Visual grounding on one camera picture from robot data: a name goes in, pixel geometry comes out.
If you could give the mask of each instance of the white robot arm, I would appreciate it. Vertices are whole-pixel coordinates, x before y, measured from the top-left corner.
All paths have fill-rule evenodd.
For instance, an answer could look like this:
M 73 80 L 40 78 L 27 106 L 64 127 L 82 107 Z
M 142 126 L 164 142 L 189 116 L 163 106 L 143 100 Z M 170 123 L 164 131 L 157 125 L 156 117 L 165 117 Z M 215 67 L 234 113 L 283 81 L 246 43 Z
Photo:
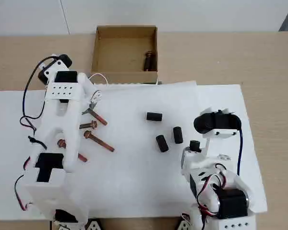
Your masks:
M 242 154 L 242 130 L 240 119 L 228 110 L 212 112 L 207 109 L 194 121 L 195 129 L 207 139 L 206 147 L 191 141 L 183 150 L 182 174 L 190 183 L 196 198 L 190 212 L 193 230 L 255 230 L 255 200 L 250 188 L 233 172 L 231 158 L 222 154 L 219 142 L 240 134 L 239 161 Z
M 70 65 L 70 59 L 61 55 L 44 65 L 39 73 L 38 77 L 47 86 L 45 106 L 33 139 L 24 187 L 47 219 L 86 224 L 88 207 L 80 195 L 72 195 L 75 189 L 81 194 L 82 188 L 73 188 L 67 176 L 75 171 L 82 112 L 96 105 L 101 91 L 84 73 L 69 70 Z M 52 142 L 57 143 L 59 133 L 66 141 L 64 154 L 47 148 Z

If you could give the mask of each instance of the open cardboard box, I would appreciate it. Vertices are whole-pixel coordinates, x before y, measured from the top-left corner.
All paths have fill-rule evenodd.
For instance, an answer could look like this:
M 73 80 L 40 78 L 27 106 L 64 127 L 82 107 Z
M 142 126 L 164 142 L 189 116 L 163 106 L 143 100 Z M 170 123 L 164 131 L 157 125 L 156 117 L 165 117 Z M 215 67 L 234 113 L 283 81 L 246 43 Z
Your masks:
M 144 71 L 147 51 L 156 54 L 155 71 Z M 104 74 L 109 83 L 156 83 L 157 28 L 98 26 L 92 72 Z

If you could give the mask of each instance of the table surface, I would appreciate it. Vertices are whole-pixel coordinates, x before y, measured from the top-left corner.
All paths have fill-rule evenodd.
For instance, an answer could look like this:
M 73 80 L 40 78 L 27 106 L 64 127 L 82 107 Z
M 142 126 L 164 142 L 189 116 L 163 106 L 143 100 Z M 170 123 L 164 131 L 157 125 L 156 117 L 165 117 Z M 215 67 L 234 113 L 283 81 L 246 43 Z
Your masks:
M 89 73 L 94 38 L 0 37 L 0 90 L 23 90 L 32 68 L 52 53 L 68 54 L 73 69 Z M 288 229 L 288 32 L 159 33 L 158 76 L 164 83 L 241 85 L 268 202 L 257 226 Z M 35 78 L 30 89 L 42 88 Z M 105 230 L 169 230 L 177 223 L 178 218 L 102 220 Z M 11 228 L 46 230 L 48 223 L 0 221 L 0 230 Z

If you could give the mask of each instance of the copper bolt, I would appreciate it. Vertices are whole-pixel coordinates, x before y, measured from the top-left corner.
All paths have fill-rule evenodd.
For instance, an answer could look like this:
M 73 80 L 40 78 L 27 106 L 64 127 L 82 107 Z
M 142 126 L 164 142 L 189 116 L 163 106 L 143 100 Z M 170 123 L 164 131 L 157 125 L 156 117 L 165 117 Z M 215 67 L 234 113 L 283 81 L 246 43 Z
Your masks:
M 57 145 L 59 148 L 66 148 L 66 142 L 64 139 L 58 140 Z M 87 158 L 81 155 L 80 153 L 78 153 L 78 159 L 83 162 L 87 162 Z
M 106 126 L 108 123 L 105 119 L 103 119 L 101 116 L 99 116 L 97 113 L 95 113 L 93 110 L 89 110 L 90 115 L 95 117 L 100 123 L 102 123 L 104 126 Z
M 95 129 L 95 128 L 97 128 L 97 121 L 91 121 L 91 123 L 81 124 L 81 125 L 79 126 L 79 129 L 82 129 L 82 128 L 92 128 L 92 129 Z
M 95 137 L 91 131 L 85 131 L 84 132 L 84 137 L 86 139 L 90 138 L 91 140 L 97 142 L 99 145 L 105 147 L 106 149 L 108 149 L 109 151 L 113 152 L 114 148 L 111 147 L 110 145 L 108 145 L 107 143 L 103 142 L 101 139 Z

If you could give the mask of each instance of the white foam sheet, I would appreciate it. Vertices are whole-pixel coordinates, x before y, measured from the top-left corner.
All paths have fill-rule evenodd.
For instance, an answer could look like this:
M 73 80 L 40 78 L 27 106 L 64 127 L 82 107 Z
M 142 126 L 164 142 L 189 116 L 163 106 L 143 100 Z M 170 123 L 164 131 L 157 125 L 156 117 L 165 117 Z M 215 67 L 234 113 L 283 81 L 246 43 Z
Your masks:
M 74 186 L 86 187 L 84 198 L 90 206 L 90 216 L 160 217 L 179 216 L 180 212 L 187 211 L 194 197 L 180 173 L 180 157 L 190 139 L 203 141 L 193 128 L 193 120 L 201 110 L 210 106 L 214 109 L 228 107 L 241 118 L 244 137 L 241 177 L 255 193 L 256 205 L 253 210 L 267 210 L 240 86 L 195 86 L 194 82 L 187 82 L 133 88 L 124 85 L 107 89 L 102 87 L 103 98 L 96 112 L 108 121 L 108 125 L 99 123 L 94 133 L 116 150 L 111 153 L 83 139 L 79 152 L 86 155 L 89 161 L 86 164 L 79 162 L 77 172 L 70 177 Z M 27 114 L 38 114 L 44 93 L 28 91 Z M 21 211 L 13 191 L 31 145 L 26 137 L 32 131 L 19 125 L 22 95 L 21 91 L 0 92 L 0 220 L 44 219 L 34 206 L 27 212 Z M 146 121 L 147 111 L 162 112 L 162 122 Z M 83 122 L 91 118 L 84 115 Z M 174 143 L 174 126 L 182 127 L 183 144 Z M 170 150 L 166 153 L 160 153 L 156 144 L 155 137 L 160 134 L 165 136 L 169 145 Z M 226 139 L 222 147 L 223 153 L 236 162 L 239 136 Z M 24 202 L 30 200 L 29 194 L 21 186 L 18 186 L 18 192 Z

